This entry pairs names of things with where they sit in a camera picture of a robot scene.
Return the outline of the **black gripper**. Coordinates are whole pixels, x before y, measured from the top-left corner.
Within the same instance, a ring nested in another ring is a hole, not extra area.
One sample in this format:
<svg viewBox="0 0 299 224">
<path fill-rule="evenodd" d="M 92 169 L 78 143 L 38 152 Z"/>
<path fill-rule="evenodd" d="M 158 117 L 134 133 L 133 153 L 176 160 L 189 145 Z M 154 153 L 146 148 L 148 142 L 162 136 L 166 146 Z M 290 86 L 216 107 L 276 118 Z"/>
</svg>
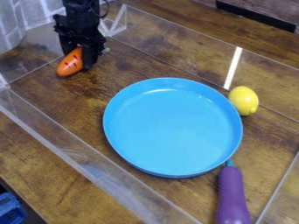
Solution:
<svg viewBox="0 0 299 224">
<path fill-rule="evenodd" d="M 87 70 L 102 55 L 106 41 L 98 32 L 98 20 L 108 14 L 100 14 L 98 0 L 61 0 L 61 3 L 65 15 L 51 16 L 59 47 L 67 55 L 81 45 L 82 69 Z"/>
</svg>

